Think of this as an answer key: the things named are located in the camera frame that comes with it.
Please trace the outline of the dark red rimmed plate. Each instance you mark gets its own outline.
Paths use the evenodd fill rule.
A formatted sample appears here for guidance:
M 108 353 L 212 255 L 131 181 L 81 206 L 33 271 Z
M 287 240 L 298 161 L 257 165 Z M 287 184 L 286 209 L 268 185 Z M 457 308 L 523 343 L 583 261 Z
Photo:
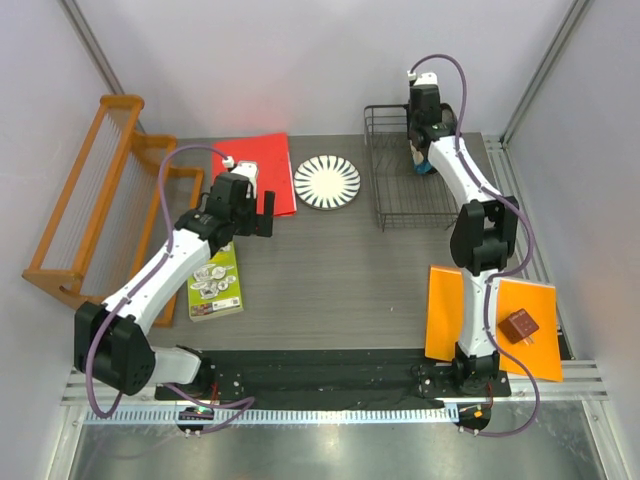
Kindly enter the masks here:
M 458 119 L 453 108 L 448 103 L 441 103 L 442 124 L 449 135 L 454 135 L 458 125 Z

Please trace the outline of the blue polka dot plate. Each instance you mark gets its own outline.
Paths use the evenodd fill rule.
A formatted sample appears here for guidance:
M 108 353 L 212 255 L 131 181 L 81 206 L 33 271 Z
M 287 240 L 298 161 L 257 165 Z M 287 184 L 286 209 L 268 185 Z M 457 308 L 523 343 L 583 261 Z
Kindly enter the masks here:
M 419 175 L 430 175 L 436 172 L 436 169 L 428 161 L 427 157 L 414 146 L 411 146 L 411 155 L 414 170 Z

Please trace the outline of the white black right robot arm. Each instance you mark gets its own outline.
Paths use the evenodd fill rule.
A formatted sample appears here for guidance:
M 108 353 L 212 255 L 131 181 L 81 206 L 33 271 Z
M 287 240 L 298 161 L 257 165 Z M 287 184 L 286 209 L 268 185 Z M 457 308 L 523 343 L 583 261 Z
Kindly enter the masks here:
M 450 253 L 463 276 L 463 326 L 451 382 L 462 394 L 480 395 L 499 373 L 493 278 L 514 253 L 518 219 L 474 163 L 456 128 L 457 118 L 441 102 L 436 81 L 410 80 L 407 135 L 414 163 L 434 168 L 459 207 Z

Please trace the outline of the white blue striped plate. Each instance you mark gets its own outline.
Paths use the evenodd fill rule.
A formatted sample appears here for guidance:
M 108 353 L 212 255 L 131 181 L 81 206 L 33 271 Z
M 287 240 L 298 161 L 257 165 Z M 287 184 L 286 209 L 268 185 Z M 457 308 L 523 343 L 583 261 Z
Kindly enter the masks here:
M 294 191 L 307 206 L 323 211 L 343 208 L 361 188 L 359 170 L 347 159 L 318 155 L 304 161 L 293 176 Z

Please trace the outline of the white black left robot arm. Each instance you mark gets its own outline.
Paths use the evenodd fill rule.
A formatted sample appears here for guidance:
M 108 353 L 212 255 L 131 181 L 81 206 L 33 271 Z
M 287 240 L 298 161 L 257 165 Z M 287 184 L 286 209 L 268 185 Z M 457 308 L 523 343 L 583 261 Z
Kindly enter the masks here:
M 154 257 L 101 303 L 84 302 L 74 315 L 74 366 L 87 379 L 132 396 L 149 384 L 174 383 L 190 398 L 213 385 L 203 358 L 186 347 L 154 348 L 147 335 L 187 279 L 236 236 L 269 237 L 275 194 L 257 196 L 258 166 L 242 161 L 217 175 L 203 209 L 175 223 Z

